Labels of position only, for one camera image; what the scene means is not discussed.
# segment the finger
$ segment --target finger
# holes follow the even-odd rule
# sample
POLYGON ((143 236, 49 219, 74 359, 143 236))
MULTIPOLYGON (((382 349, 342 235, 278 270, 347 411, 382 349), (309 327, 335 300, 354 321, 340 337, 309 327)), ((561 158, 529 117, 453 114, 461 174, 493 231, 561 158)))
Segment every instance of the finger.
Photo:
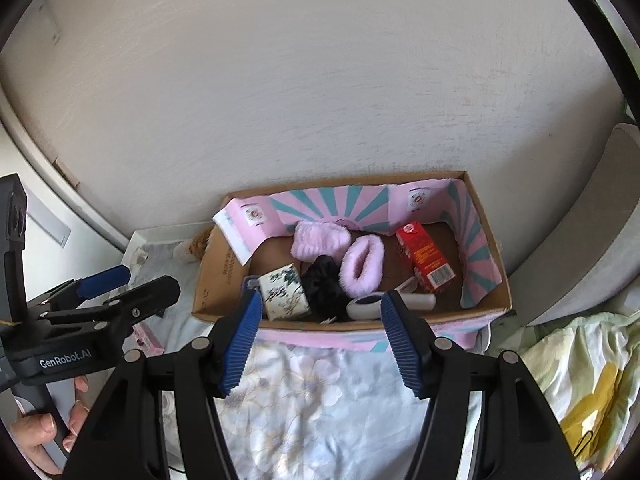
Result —
POLYGON ((24 416, 11 429, 18 446, 37 467, 49 475, 62 473, 40 445, 51 442, 56 436, 56 423, 50 413, 24 416))
POLYGON ((80 392, 87 393, 89 391, 89 381, 86 378, 86 375, 81 375, 74 379, 74 384, 76 386, 76 390, 80 392))
POLYGON ((53 462, 49 453, 42 447, 29 447, 23 449, 24 454, 40 469, 42 469, 48 475, 60 475, 62 471, 53 462))
POLYGON ((11 426, 16 442, 23 449, 51 442, 56 436, 56 423, 50 413, 24 416, 11 426))
POLYGON ((67 453, 71 453, 71 450, 74 448, 74 444, 76 443, 76 438, 77 437, 74 434, 71 434, 66 436, 62 441, 62 446, 66 449, 67 453))
POLYGON ((88 416, 89 409, 80 400, 77 400, 69 414, 69 429, 74 436, 78 436, 88 416))

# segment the white cylindrical object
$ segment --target white cylindrical object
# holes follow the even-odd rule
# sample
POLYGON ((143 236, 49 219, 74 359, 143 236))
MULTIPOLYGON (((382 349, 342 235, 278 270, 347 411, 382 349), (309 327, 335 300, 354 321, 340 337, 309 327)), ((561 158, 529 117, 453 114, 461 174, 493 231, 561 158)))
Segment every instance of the white cylindrical object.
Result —
MULTIPOLYGON (((354 321, 380 319, 381 300, 384 292, 373 292, 351 301, 347 305, 347 316, 354 321)), ((436 306, 435 294, 400 294, 409 310, 429 312, 436 306)))

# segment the black gripper frame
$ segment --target black gripper frame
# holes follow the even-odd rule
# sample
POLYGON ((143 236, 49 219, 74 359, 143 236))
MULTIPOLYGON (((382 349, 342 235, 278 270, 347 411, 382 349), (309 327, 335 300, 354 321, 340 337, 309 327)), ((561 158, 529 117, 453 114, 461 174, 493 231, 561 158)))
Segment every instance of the black gripper frame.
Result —
POLYGON ((150 358, 139 350, 125 354, 78 436, 63 480, 168 480, 163 391, 175 393, 188 478, 238 480, 214 397, 225 397, 220 386, 223 358, 252 295, 243 294, 236 309, 219 319, 207 337, 194 339, 179 352, 150 358), (105 461, 105 456, 114 460, 105 461))
POLYGON ((14 373, 0 384, 0 391, 18 382, 36 386, 113 368, 133 326, 179 297, 178 282, 163 276, 101 306, 28 317, 2 338, 14 373))
POLYGON ((430 404, 409 480, 454 480, 465 438, 469 393, 482 392, 472 480, 578 480, 569 445, 548 402, 516 352, 466 352, 388 293, 418 352, 421 399, 430 404))

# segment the pink package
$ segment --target pink package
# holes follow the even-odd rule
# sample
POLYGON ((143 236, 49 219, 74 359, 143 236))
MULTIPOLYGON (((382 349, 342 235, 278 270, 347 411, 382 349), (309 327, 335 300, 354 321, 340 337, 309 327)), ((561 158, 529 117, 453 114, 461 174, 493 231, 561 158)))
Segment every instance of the pink package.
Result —
POLYGON ((164 353, 164 347, 144 321, 133 326, 133 334, 129 337, 134 341, 133 348, 138 348, 147 357, 164 353))
POLYGON ((350 245, 351 233, 346 227, 332 222, 301 220, 293 235, 291 256, 312 264, 318 256, 327 254, 340 263, 350 245))
POLYGON ((242 265, 267 238, 291 236, 303 220, 334 222, 382 235, 393 234, 412 221, 444 221, 456 237, 464 269, 460 306, 476 306, 502 282, 476 207, 465 183, 457 178, 314 187, 235 198, 213 219, 242 265))

